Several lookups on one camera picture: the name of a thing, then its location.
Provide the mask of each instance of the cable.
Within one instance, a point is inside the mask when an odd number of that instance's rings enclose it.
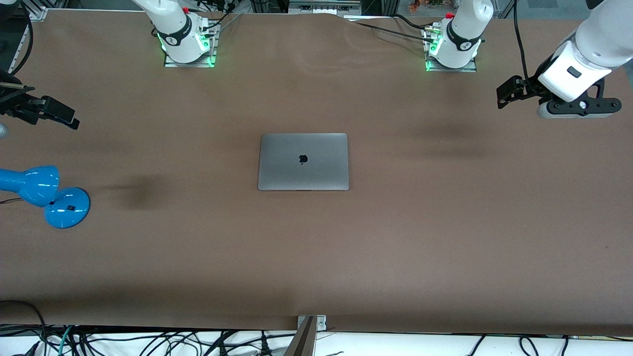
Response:
[[[241,13],[237,14],[235,17],[233,17],[233,18],[231,19],[231,21],[227,22],[227,24],[226,24],[226,25],[224,25],[224,26],[223,26],[223,27],[222,27],[222,28],[221,28],[218,32],[222,32],[222,31],[226,30],[226,29],[227,29],[227,27],[229,27],[229,25],[230,25],[233,21],[237,20],[237,19],[238,19],[241,15],[242,15]]]
[[[217,25],[220,24],[220,22],[222,22],[222,20],[224,20],[231,12],[227,11],[226,14],[224,14],[224,16],[222,16],[219,20],[212,20],[212,21],[216,21],[213,25],[207,26],[207,27],[203,27],[202,31],[206,31],[208,29],[212,29],[213,27],[216,27]]]
[[[365,27],[369,27],[370,29],[376,29],[376,30],[381,30],[384,32],[389,32],[390,34],[396,34],[396,35],[400,35],[400,36],[404,36],[404,37],[409,37],[412,39],[418,39],[420,41],[424,41],[424,42],[433,42],[432,39],[426,39],[426,38],[422,38],[422,37],[417,37],[417,36],[413,36],[413,35],[408,35],[408,34],[404,34],[402,32],[398,32],[398,31],[392,31],[392,30],[387,30],[387,29],[383,29],[382,27],[378,27],[378,26],[374,26],[374,25],[368,25],[366,23],[360,23],[360,22],[355,22],[358,25],[361,26],[365,26]]]
[[[567,351],[567,345],[569,345],[569,336],[563,335],[565,338],[565,343],[563,344],[563,350],[560,352],[560,356],[565,356],[565,352]]]
[[[205,8],[206,8],[209,12],[213,12],[213,10],[209,7],[209,4],[204,3],[204,2],[202,2],[202,1],[198,1],[197,3],[198,3],[198,5],[200,5],[200,4],[204,5],[204,7],[205,7]]]
[[[483,341],[485,337],[486,337],[486,334],[482,334],[481,337],[479,338],[479,340],[477,340],[477,343],[473,347],[472,351],[470,351],[470,353],[468,355],[466,355],[466,356],[473,356],[473,355],[475,355],[475,352],[477,352],[477,349],[479,348],[479,345],[481,344],[481,341]]]
[[[77,343],[75,342],[75,336],[72,335],[72,336],[70,336],[70,339],[67,338],[66,340],[68,340],[68,343],[70,344],[70,353],[73,356],[75,356],[75,355],[78,356],[79,355],[79,351],[77,351]]]
[[[40,325],[42,326],[42,335],[40,336],[40,338],[42,338],[44,340],[44,355],[48,355],[47,354],[47,344],[48,342],[46,341],[46,323],[44,322],[44,318],[42,316],[42,314],[39,312],[39,310],[35,307],[35,305],[32,305],[29,302],[25,302],[22,300],[0,300],[0,305],[2,304],[20,304],[20,305],[25,305],[29,308],[31,308],[36,314],[37,314],[37,318],[40,321]]]
[[[84,333],[80,333],[79,334],[79,348],[81,349],[81,352],[82,352],[83,356],[88,356],[88,353],[85,351],[85,344],[84,344],[83,336],[85,336]]]
[[[31,50],[33,50],[33,23],[31,22],[31,17],[29,16],[27,7],[26,5],[24,5],[24,3],[22,3],[22,10],[24,10],[24,16],[27,17],[28,47],[27,52],[24,54],[24,57],[22,57],[22,60],[20,61],[20,64],[18,64],[18,66],[13,69],[11,75],[15,75],[17,72],[20,71],[20,69],[22,69],[24,63],[27,62],[28,57],[31,55]]]
[[[399,13],[395,13],[393,15],[391,15],[391,17],[397,17],[400,20],[406,22],[407,25],[413,27],[414,29],[418,29],[418,30],[423,30],[424,27],[428,26],[428,25],[432,25],[433,23],[427,23],[426,25],[416,25],[415,23],[409,21],[408,18],[404,17],[403,15],[400,15]]]
[[[15,203],[16,201],[21,201],[21,200],[22,198],[11,198],[11,199],[0,201],[0,204]]]
[[[184,340],[188,339],[190,336],[192,336],[193,334],[194,333],[191,333],[187,337],[182,338],[182,339],[174,342],[173,344],[172,344],[171,341],[169,341],[169,346],[167,347],[167,351],[165,352],[165,356],[171,355],[172,354],[172,350],[176,349],[178,344],[183,344],[183,345],[187,345],[187,346],[193,347],[196,350],[196,356],[200,356],[200,353],[198,352],[198,348],[195,345],[184,341]]]
[[[220,337],[213,342],[213,344],[209,347],[209,349],[207,349],[207,351],[204,353],[203,356],[209,356],[211,354],[211,352],[213,352],[216,348],[218,348],[220,343],[223,343],[224,340],[228,339],[229,337],[231,337],[231,336],[233,336],[235,334],[237,334],[236,330],[230,330],[230,331],[227,331],[226,333],[222,332]]]
[[[530,340],[530,338],[528,338],[527,336],[521,336],[518,339],[518,345],[521,348],[521,351],[525,354],[525,356],[532,356],[529,353],[527,353],[527,351],[523,348],[523,340],[527,340],[530,345],[532,345],[532,349],[534,350],[534,356],[539,356],[539,351],[536,350],[536,346],[534,346],[534,343],[532,342],[532,340]]]
[[[515,34],[517,35],[518,50],[521,53],[521,66],[523,66],[523,76],[525,77],[527,86],[530,88],[531,91],[533,91],[532,84],[530,84],[530,81],[528,80],[529,77],[527,75],[527,65],[525,64],[525,51],[523,50],[523,42],[521,41],[521,34],[518,31],[517,2],[518,0],[514,0],[514,5],[513,5]]]
[[[272,351],[270,349],[270,347],[268,346],[268,339],[266,339],[266,333],[264,333],[264,330],[261,331],[261,352],[260,355],[261,356],[272,356]]]
[[[268,336],[264,336],[263,338],[258,338],[258,339],[253,339],[253,340],[250,340],[250,341],[245,341],[245,342],[243,342],[241,344],[233,345],[229,350],[227,350],[227,353],[235,350],[238,347],[253,346],[253,345],[251,345],[252,343],[256,343],[258,341],[261,341],[264,338],[266,340],[270,340],[270,339],[276,339],[276,338],[289,338],[289,337],[294,336],[294,335],[295,334],[268,335]]]
[[[61,341],[60,341],[60,350],[58,351],[57,355],[58,356],[62,356],[64,354],[63,350],[64,350],[64,343],[66,342],[66,338],[68,337],[68,333],[70,332],[70,330],[73,328],[73,326],[68,326],[66,328],[66,331],[64,331],[64,335],[61,337]]]
[[[152,345],[155,341],[158,341],[159,338],[163,337],[163,336],[167,336],[167,333],[162,333],[156,337],[154,337],[154,340],[152,340],[150,343],[148,343],[142,350],[141,353],[139,353],[139,356],[143,356],[143,353],[145,353],[145,350],[147,350],[149,348],[150,345]],[[168,338],[165,338],[165,340],[163,340],[161,343],[159,343],[156,347],[154,347],[149,354],[151,354],[152,352],[154,352],[160,345],[162,345],[166,340],[168,340]]]
[[[164,344],[164,343],[166,343],[166,342],[167,342],[169,345],[171,345],[171,343],[170,343],[169,339],[171,339],[171,338],[173,338],[173,337],[175,337],[175,336],[181,336],[181,337],[183,337],[183,339],[181,339],[181,340],[180,340],[180,342],[182,342],[182,340],[184,340],[184,336],[179,335],[179,334],[180,334],[180,332],[177,332],[177,333],[175,333],[175,334],[173,334],[173,335],[167,336],[167,335],[166,335],[166,333],[163,333],[162,335],[165,335],[165,339],[164,339],[163,341],[161,341],[160,343],[158,343],[158,345],[154,346],[154,348],[153,348],[150,352],[148,352],[148,353],[147,353],[147,356],[150,356],[150,355],[151,355],[154,351],[156,351],[156,349],[158,349],[158,348],[160,347],[160,345],[162,345],[162,344]],[[156,340],[152,340],[152,342],[150,342],[147,346],[145,346],[145,348],[143,349],[143,351],[141,351],[141,353],[140,353],[140,355],[139,355],[139,356],[142,356],[142,354],[145,352],[145,350],[147,350],[147,348],[148,348],[148,347],[149,347],[152,343],[154,343],[154,341],[156,341]]]
[[[633,339],[623,339],[623,338],[617,338],[615,336],[605,336],[605,338],[614,339],[614,340],[618,340],[618,341],[633,341]]]
[[[203,345],[202,341],[200,341],[200,338],[197,337],[197,333],[194,333],[194,337],[196,338],[196,341],[197,341],[198,345],[200,346],[200,355],[202,355],[202,352],[203,352],[202,351],[202,345]]]

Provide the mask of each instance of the lamp base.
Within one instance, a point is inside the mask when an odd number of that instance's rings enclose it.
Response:
[[[90,210],[90,197],[81,188],[65,188],[44,207],[44,218],[57,229],[68,229],[79,224]]]

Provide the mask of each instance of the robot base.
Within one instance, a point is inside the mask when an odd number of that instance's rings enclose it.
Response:
[[[434,42],[424,42],[424,58],[426,62],[427,72],[458,72],[458,73],[474,73],[477,71],[477,64],[475,63],[475,58],[471,59],[467,65],[461,68],[449,68],[441,63],[433,56],[430,55],[431,47],[436,46],[438,39],[436,26],[437,22],[434,23],[433,27],[428,27],[428,30],[422,30],[422,38],[432,39]]]
[[[57,229],[68,229],[84,220],[90,211],[90,197],[81,188],[65,188],[44,207],[44,218]]]
[[[215,25],[212,29],[209,29],[205,32],[209,38],[201,38],[201,45],[204,47],[208,47],[209,50],[205,52],[200,58],[190,63],[179,63],[171,59],[165,49],[163,48],[163,52],[165,52],[165,67],[179,67],[179,68],[213,68],[215,67],[215,58],[218,54],[218,40],[220,37],[220,24]]]

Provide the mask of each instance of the black cable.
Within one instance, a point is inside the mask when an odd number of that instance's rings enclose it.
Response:
[[[532,345],[532,349],[534,350],[534,356],[539,356],[539,351],[536,350],[536,346],[534,346],[534,343],[532,342],[532,340],[530,338],[528,338],[527,336],[521,336],[518,339],[518,345],[521,348],[521,351],[525,354],[525,356],[532,356],[532,355],[527,353],[527,351],[523,347],[523,340],[527,340],[530,343],[530,345]]]
[[[366,23],[360,23],[360,22],[355,22],[358,25],[361,26],[365,26],[365,27],[369,27],[370,29],[376,29],[376,30],[381,30],[384,32],[389,32],[390,34],[396,34],[396,35],[400,35],[400,36],[405,36],[405,37],[409,37],[412,39],[418,39],[420,41],[424,41],[424,42],[433,42],[432,39],[426,39],[426,38],[422,38],[422,37],[417,37],[417,36],[413,36],[413,35],[408,35],[408,34],[404,34],[402,32],[398,32],[398,31],[392,31],[392,30],[387,30],[387,29],[383,29],[382,27],[378,27],[378,26],[374,26],[374,25],[368,25]]]
[[[81,349],[82,355],[83,356],[88,356],[88,353],[85,351],[85,344],[84,344],[84,339],[83,336],[85,337],[84,333],[79,333],[79,348]]]
[[[236,330],[229,330],[226,333],[222,332],[222,334],[220,335],[220,337],[215,340],[213,342],[213,344],[209,347],[209,349],[207,349],[207,351],[204,353],[203,356],[209,356],[211,354],[211,352],[213,352],[220,343],[223,343],[226,339],[228,339],[229,337],[233,336],[237,334]]]
[[[519,33],[519,30],[518,30],[517,2],[518,0],[514,0],[514,5],[513,5],[515,34],[517,35],[518,50],[521,53],[521,66],[523,66],[523,76],[525,77],[527,86],[530,88],[531,91],[533,91],[532,84],[530,84],[530,81],[528,80],[529,77],[527,75],[527,65],[525,64],[525,51],[523,50],[523,42],[521,41],[521,34]]]
[[[90,342],[95,342],[95,341],[134,341],[134,340],[143,340],[143,339],[156,339],[156,336],[155,335],[137,336],[135,338],[129,338],[129,339],[98,338],[98,339],[92,339],[92,340],[89,340],[89,341]]]
[[[618,340],[618,341],[633,341],[632,339],[617,338],[615,336],[605,336],[605,338],[614,339],[614,340]]]
[[[289,338],[289,337],[294,336],[294,335],[295,334],[268,335],[268,336],[265,336],[264,338],[266,338],[266,340],[270,340],[270,339],[276,339],[276,338]],[[235,350],[238,347],[253,346],[253,345],[251,345],[252,343],[256,343],[256,342],[261,341],[261,340],[263,340],[263,338],[253,339],[253,340],[250,340],[250,341],[246,341],[246,342],[234,345],[229,350],[227,350],[227,353]]]
[[[158,339],[162,338],[162,337],[166,337],[167,333],[162,333],[158,336],[154,337],[154,340],[150,341],[150,343],[148,343],[142,350],[141,353],[139,354],[139,356],[143,356],[143,353],[145,353],[145,351],[149,348],[150,345],[152,345],[155,341],[158,341]],[[160,345],[162,345],[165,341],[167,340],[167,338],[165,338],[165,340],[163,340],[161,343],[159,343],[155,348],[153,348],[149,354],[151,354],[152,352],[154,352]]]
[[[90,353],[94,356],[94,353],[98,353],[99,356],[105,356],[103,353],[101,353],[99,350],[97,350],[96,348],[92,347],[92,345],[90,345],[90,343],[86,344],[88,346],[88,348],[90,349]]]
[[[560,352],[560,356],[565,356],[565,352],[567,351],[567,345],[569,345],[569,336],[564,335],[565,343],[563,344],[563,350]]]
[[[86,336],[86,334],[79,336],[79,341],[81,342],[82,345],[85,345],[88,348],[88,351],[90,351],[92,356],[96,356],[94,354],[94,351],[90,349],[91,345],[88,343],[88,337]]]
[[[268,346],[268,338],[266,338],[266,333],[264,330],[261,331],[261,356],[272,356],[272,351]]]
[[[212,21],[216,21],[213,25],[207,26],[207,27],[203,27],[202,31],[206,31],[208,29],[212,29],[213,27],[216,27],[217,25],[220,24],[220,22],[222,22],[222,20],[224,20],[231,12],[227,11],[226,14],[224,14],[219,20],[212,20]]]
[[[187,342],[185,342],[185,340],[189,339],[193,334],[195,334],[196,332],[193,332],[187,336],[184,336],[182,339],[175,341],[173,344],[171,341],[169,341],[169,346],[167,347],[167,353],[169,353],[170,355],[172,354],[172,350],[174,348],[176,348],[178,346],[178,344],[187,344]]]
[[[204,2],[204,1],[198,1],[198,2],[197,2],[197,5],[198,5],[198,6],[200,6],[201,4],[202,4],[202,5],[204,5],[204,7],[205,7],[205,8],[206,8],[209,12],[213,12],[213,10],[209,7],[209,4],[207,4],[206,2]]]
[[[400,15],[399,13],[395,13],[393,15],[391,15],[391,17],[397,17],[400,20],[406,22],[407,25],[413,27],[414,29],[418,29],[418,30],[423,30],[424,27],[428,26],[428,25],[432,25],[433,23],[427,23],[426,25],[416,25],[415,23],[409,21],[408,18],[404,17],[403,15]]]
[[[200,355],[202,355],[203,350],[202,350],[202,341],[200,341],[200,338],[197,337],[197,333],[194,333],[194,337],[196,338],[196,342],[198,343],[198,346],[200,347]]]
[[[31,55],[31,50],[33,50],[33,23],[31,22],[31,17],[28,15],[27,7],[22,3],[22,10],[24,10],[24,15],[27,17],[27,27],[28,27],[28,47],[27,52],[24,53],[24,57],[20,61],[17,67],[13,69],[11,75],[15,75],[15,73],[19,72],[20,69],[24,66],[24,63],[27,62],[28,57]]]
[[[479,340],[477,340],[477,343],[473,347],[472,351],[470,351],[470,353],[468,355],[466,355],[466,356],[473,356],[473,355],[475,355],[475,352],[477,352],[477,349],[479,348],[479,345],[481,344],[481,341],[483,341],[485,337],[486,337],[486,334],[482,334],[481,337],[479,338]]]
[[[46,323],[44,322],[44,317],[42,316],[42,314],[39,312],[39,310],[35,307],[35,305],[32,305],[29,302],[25,302],[22,300],[0,300],[0,305],[2,304],[20,304],[20,305],[24,305],[26,307],[31,308],[36,314],[37,314],[37,318],[40,321],[40,325],[42,326],[42,336],[40,338],[42,338],[44,340],[44,355],[47,355],[47,344],[48,342],[46,341]]]
[[[196,356],[200,356],[200,353],[198,352],[198,348],[197,348],[195,345],[193,345],[193,344],[191,344],[191,343],[188,343],[188,342],[185,342],[185,341],[183,341],[183,340],[185,340],[185,339],[178,340],[178,341],[176,341],[176,342],[174,342],[174,343],[172,343],[172,342],[170,341],[170,342],[169,342],[169,346],[167,347],[167,351],[165,352],[165,356],[167,356],[167,355],[171,355],[171,354],[172,354],[172,351],[173,351],[174,349],[176,349],[176,347],[177,347],[178,345],[180,345],[180,344],[193,347],[193,348],[195,349],[195,351],[196,351]]]
[[[66,337],[66,342],[70,345],[70,354],[73,356],[78,356],[79,352],[77,351],[77,344],[75,343],[74,335],[68,335]]]

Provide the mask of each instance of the green cable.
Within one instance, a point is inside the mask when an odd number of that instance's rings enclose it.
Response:
[[[62,356],[64,354],[64,344],[66,343],[66,338],[68,337],[68,333],[70,332],[70,330],[72,329],[72,325],[68,326],[66,328],[66,331],[64,331],[64,335],[61,336],[61,341],[60,341],[60,349],[59,352],[57,353],[57,356]]]

